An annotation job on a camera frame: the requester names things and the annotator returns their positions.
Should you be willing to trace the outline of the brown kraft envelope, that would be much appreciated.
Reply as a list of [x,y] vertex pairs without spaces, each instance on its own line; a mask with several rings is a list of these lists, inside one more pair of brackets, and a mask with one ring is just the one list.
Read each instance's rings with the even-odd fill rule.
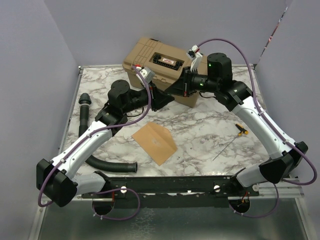
[[155,122],[148,122],[135,132],[132,138],[158,166],[167,161],[178,149],[170,131]]

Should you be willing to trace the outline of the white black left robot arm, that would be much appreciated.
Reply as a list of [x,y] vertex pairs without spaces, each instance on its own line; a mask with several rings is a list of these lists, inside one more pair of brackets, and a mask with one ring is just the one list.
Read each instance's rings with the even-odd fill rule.
[[36,165],[39,194],[46,195],[59,207],[64,207],[77,195],[95,193],[101,198],[106,197],[111,190],[107,177],[97,172],[76,176],[81,165],[103,143],[130,125],[128,112],[142,107],[157,111],[175,99],[151,82],[144,89],[136,91],[122,79],[111,84],[107,95],[108,102],[95,121],[69,148],[52,160],[42,159]]

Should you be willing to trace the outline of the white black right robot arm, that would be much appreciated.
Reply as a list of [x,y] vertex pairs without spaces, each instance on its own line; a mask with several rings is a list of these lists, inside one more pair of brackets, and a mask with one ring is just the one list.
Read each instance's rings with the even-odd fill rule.
[[185,67],[178,80],[165,92],[189,97],[195,92],[213,93],[216,100],[238,116],[260,140],[269,160],[244,168],[233,176],[229,189],[240,196],[248,187],[258,183],[277,184],[290,174],[302,160],[301,153],[308,151],[303,142],[296,142],[275,124],[263,108],[255,103],[252,90],[242,81],[233,79],[232,62],[224,53],[207,56],[207,74],[197,72],[202,54],[187,51],[191,65]]

